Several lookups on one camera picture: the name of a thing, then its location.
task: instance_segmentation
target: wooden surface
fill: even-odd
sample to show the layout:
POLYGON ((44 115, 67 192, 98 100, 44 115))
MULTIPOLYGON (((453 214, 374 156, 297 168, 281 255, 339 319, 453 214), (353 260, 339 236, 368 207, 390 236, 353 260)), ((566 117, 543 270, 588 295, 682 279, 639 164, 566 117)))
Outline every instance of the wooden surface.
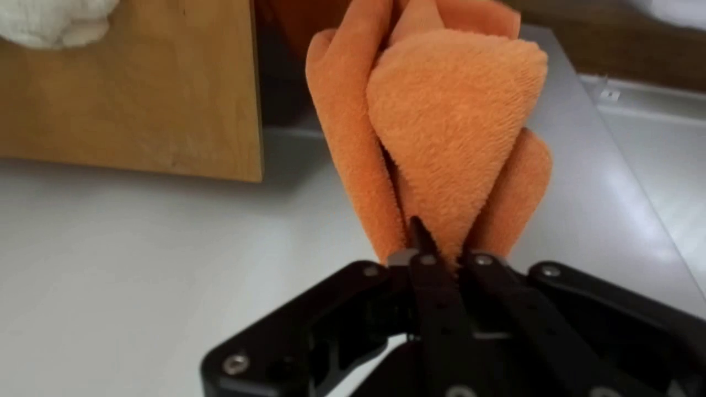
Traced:
POLYGON ((626 0, 502 0, 550 26, 581 73, 706 93, 706 31, 663 25, 626 0))
POLYGON ((0 44, 0 156, 261 181, 251 0, 124 0, 94 46, 0 44))

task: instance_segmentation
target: white table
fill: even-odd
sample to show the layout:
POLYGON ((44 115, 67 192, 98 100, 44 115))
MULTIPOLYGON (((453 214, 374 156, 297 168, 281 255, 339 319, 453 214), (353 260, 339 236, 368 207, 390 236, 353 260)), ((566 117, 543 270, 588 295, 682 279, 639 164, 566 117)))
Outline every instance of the white table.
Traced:
MULTIPOLYGON (((639 183, 547 31, 532 127, 556 175, 511 257, 556 258, 704 315, 639 183)), ((372 252, 318 132, 267 130, 267 183, 0 164, 0 394, 199 397, 208 349, 372 252)))

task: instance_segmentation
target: wooden board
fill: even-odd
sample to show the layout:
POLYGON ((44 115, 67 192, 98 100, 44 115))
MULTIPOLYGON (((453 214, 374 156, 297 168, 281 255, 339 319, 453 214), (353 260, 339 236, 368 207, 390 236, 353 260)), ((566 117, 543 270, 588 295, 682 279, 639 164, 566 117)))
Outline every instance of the wooden board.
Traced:
POLYGON ((550 26, 581 73, 706 93, 706 31, 663 25, 626 0, 502 0, 550 26))
POLYGON ((75 51, 0 44, 0 156, 261 181, 251 0, 124 0, 75 51))

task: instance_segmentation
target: bolt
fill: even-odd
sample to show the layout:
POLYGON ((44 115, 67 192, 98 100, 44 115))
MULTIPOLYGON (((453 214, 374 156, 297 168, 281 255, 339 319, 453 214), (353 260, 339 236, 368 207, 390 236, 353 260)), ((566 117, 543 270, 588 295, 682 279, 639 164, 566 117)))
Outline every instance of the bolt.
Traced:
POLYGON ((477 266, 478 268, 487 268, 487 266, 491 266, 491 258, 489 257, 477 257, 477 266))
POLYGON ((437 258, 432 255, 425 255, 425 257, 419 258, 419 262, 425 266, 425 268, 432 268, 432 266, 437 266, 437 258))
POLYGON ((250 357, 246 356, 229 356, 226 362, 223 362, 223 374, 226 375, 241 375, 250 369, 250 357))
POLYGON ((378 266, 371 266, 371 268, 367 268, 361 273, 365 273, 367 279, 378 279, 380 268, 378 268, 378 266))
POLYGON ((473 389, 456 385, 445 390, 445 397, 478 397, 478 396, 473 389))
POLYGON ((558 276, 561 276, 561 270, 554 268, 554 266, 544 266, 544 268, 543 268, 543 276, 547 276, 547 279, 558 279, 558 276))
POLYGON ((588 397, 620 397, 620 394, 607 387, 595 387, 588 390, 588 397))

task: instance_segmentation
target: orange towel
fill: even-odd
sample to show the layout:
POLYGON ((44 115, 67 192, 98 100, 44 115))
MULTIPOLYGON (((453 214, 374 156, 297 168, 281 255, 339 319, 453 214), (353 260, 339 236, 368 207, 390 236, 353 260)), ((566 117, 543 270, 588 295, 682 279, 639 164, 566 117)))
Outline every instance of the orange towel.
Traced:
POLYGON ((422 216, 445 260, 505 257, 550 181, 523 122, 547 61, 491 0, 353 0, 307 80, 345 191, 383 260, 422 216))

